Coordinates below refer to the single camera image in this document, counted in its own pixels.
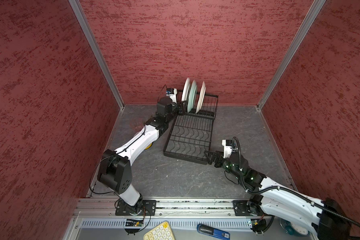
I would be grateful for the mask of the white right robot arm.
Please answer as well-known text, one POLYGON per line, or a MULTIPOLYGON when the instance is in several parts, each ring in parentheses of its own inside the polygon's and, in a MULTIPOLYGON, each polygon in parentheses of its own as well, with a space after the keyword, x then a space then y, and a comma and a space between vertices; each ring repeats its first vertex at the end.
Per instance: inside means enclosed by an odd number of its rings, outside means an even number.
POLYGON ((302 195, 249 167, 248 160, 238 153, 225 158, 223 152, 206 151, 206 158, 215 168, 223 168, 234 176, 252 197, 248 212, 263 212, 284 219, 314 234, 320 240, 347 240, 351 224, 340 205, 331 198, 324 201, 302 195))

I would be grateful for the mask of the white plate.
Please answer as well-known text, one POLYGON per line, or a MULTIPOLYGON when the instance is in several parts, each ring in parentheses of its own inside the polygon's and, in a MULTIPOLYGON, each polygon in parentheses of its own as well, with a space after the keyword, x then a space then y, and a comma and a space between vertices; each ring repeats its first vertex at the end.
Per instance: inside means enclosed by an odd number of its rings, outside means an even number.
POLYGON ((184 89, 183 89, 183 93, 182 93, 182 102, 183 101, 187 101, 188 99, 188 94, 189 94, 189 90, 190 90, 190 86, 191 86, 191 79, 187 78, 185 85, 184 85, 184 89))

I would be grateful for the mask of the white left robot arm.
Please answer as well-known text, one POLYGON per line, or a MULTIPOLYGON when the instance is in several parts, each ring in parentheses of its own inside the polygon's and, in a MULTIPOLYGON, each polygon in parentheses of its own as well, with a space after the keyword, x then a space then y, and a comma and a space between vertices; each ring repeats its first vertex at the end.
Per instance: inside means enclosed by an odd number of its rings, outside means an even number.
POLYGON ((166 132, 170 121, 185 112, 184 102, 175 103, 170 98, 162 98, 157 103, 156 115, 143 124, 142 130, 118 149, 103 153, 97 180, 116 193, 132 215, 143 210, 143 196, 132 185, 134 161, 166 132))

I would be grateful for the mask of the yellow bowl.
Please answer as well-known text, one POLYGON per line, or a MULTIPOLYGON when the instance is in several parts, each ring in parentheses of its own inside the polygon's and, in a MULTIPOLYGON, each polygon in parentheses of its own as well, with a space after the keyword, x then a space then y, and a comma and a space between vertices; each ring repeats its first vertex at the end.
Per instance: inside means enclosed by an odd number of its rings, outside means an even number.
POLYGON ((152 147, 152 145, 153 145, 153 143, 149 144, 149 145, 144 149, 144 151, 150 149, 150 148, 152 147))

